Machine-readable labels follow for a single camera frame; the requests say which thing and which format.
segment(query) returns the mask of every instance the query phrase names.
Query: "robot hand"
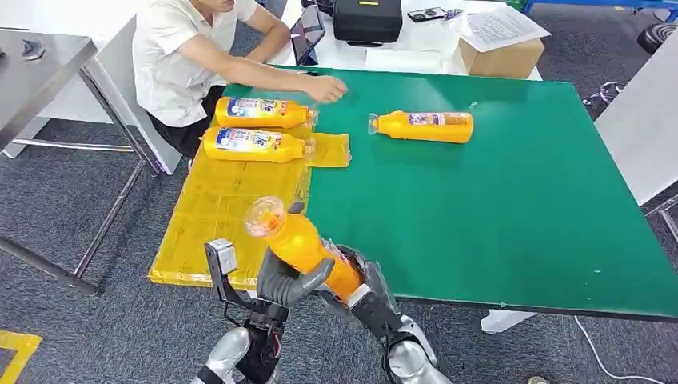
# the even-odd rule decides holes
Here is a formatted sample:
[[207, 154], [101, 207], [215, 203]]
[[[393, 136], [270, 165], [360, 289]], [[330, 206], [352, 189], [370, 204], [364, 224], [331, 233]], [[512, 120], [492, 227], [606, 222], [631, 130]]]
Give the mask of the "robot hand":
[[[233, 368], [245, 357], [251, 346], [247, 329], [238, 327], [225, 334], [209, 353], [207, 362], [191, 384], [234, 384]], [[280, 370], [276, 367], [266, 384], [279, 384]], [[246, 384], [246, 378], [238, 384]]]
[[[295, 203], [290, 213], [299, 213], [303, 203]], [[228, 273], [237, 269], [233, 244], [225, 239], [205, 244], [212, 282], [219, 298], [249, 311], [249, 318], [231, 330], [212, 349], [209, 359], [193, 380], [200, 384], [233, 383], [233, 368], [246, 377], [243, 383], [270, 384], [280, 382], [277, 366], [281, 357], [282, 335], [289, 308], [327, 280], [334, 260], [326, 258], [307, 275], [300, 275], [271, 250], [266, 250], [259, 270], [258, 299], [246, 301], [239, 297], [228, 280]]]
[[[298, 214], [303, 210], [304, 203], [295, 202], [288, 212]], [[264, 261], [259, 269], [257, 296], [290, 308], [295, 302], [305, 298], [324, 283], [332, 272], [332, 268], [334, 268], [334, 260], [325, 258], [309, 274], [301, 275], [271, 252], [271, 249], [266, 248]]]
[[379, 264], [360, 252], [337, 246], [362, 272], [363, 285], [346, 304], [330, 292], [320, 292], [325, 303], [344, 317], [358, 320], [384, 347], [383, 368], [391, 383], [450, 384], [438, 370], [437, 358], [421, 328], [397, 307]]

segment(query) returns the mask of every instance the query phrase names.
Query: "bottle label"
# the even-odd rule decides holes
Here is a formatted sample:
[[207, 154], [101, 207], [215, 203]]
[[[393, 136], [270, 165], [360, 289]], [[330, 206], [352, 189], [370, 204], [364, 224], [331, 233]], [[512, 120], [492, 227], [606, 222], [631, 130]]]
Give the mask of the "bottle label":
[[217, 148], [233, 152], [266, 152], [277, 150], [282, 134], [263, 130], [221, 128], [217, 134]]
[[231, 98], [226, 112], [236, 118], [270, 118], [285, 116], [285, 110], [287, 102], [261, 98]]
[[413, 126], [461, 126], [466, 119], [460, 114], [409, 114]]

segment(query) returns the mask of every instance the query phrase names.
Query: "green table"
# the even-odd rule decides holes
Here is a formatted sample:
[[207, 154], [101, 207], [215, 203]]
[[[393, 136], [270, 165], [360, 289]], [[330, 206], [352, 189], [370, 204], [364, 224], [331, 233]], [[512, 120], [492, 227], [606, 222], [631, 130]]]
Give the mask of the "green table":
[[[572, 85], [317, 71], [349, 92], [320, 108], [316, 131], [349, 133], [353, 160], [313, 170], [308, 216], [378, 260], [397, 296], [678, 320], [678, 276]], [[464, 145], [366, 131], [369, 113], [469, 108]]]

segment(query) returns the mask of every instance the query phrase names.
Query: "floor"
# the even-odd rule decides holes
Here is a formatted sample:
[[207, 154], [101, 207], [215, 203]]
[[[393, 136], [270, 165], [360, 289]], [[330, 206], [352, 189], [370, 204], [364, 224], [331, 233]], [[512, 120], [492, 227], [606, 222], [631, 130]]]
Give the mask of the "floor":
[[[282, 3], [269, 1], [280, 12]], [[544, 41], [544, 78], [574, 82], [582, 96], [638, 71], [648, 56], [635, 38], [655, 22], [649, 11], [634, 16], [577, 6], [537, 5], [533, 17], [553, 33]], [[239, 30], [237, 50], [245, 52], [254, 39], [251, 31]], [[58, 120], [40, 133], [83, 142], [113, 143], [117, 137], [107, 125]], [[0, 157], [0, 233], [74, 267], [134, 163], [132, 155], [43, 148], [12, 161]], [[172, 177], [144, 171], [86, 273], [104, 286], [100, 298], [83, 298], [0, 257], [0, 329], [43, 337], [19, 382], [186, 383], [197, 373], [229, 328], [219, 302], [208, 289], [155, 285], [146, 278], [185, 176], [185, 163]], [[658, 218], [649, 222], [678, 266], [664, 225]], [[534, 374], [551, 383], [613, 382], [597, 367], [572, 317], [538, 315], [490, 336], [479, 325], [486, 310], [413, 302], [401, 307], [429, 335], [453, 382], [521, 383]], [[582, 322], [612, 372], [678, 382], [678, 324]], [[281, 364], [287, 383], [383, 383], [379, 356], [366, 332], [311, 297], [292, 313]], [[7, 359], [0, 354], [0, 362]]]

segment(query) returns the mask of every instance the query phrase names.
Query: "orange bottle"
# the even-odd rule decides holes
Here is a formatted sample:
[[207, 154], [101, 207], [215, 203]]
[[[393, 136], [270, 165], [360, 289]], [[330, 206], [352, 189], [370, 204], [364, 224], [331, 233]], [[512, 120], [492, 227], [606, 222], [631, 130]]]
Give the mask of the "orange bottle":
[[209, 158], [243, 162], [291, 162], [315, 153], [313, 138], [302, 140], [281, 132], [219, 126], [205, 132], [202, 145]]
[[367, 131], [392, 138], [464, 143], [473, 134], [473, 116], [465, 112], [408, 114], [401, 110], [369, 115]]
[[220, 126], [294, 128], [316, 123], [317, 112], [296, 102], [262, 98], [220, 98], [214, 111]]
[[346, 302], [362, 284], [361, 276], [331, 242], [320, 238], [316, 227], [303, 214], [290, 214], [280, 198], [257, 199], [245, 214], [250, 236], [263, 238], [283, 261], [303, 274], [310, 272], [323, 258], [333, 258], [334, 268], [325, 284]]

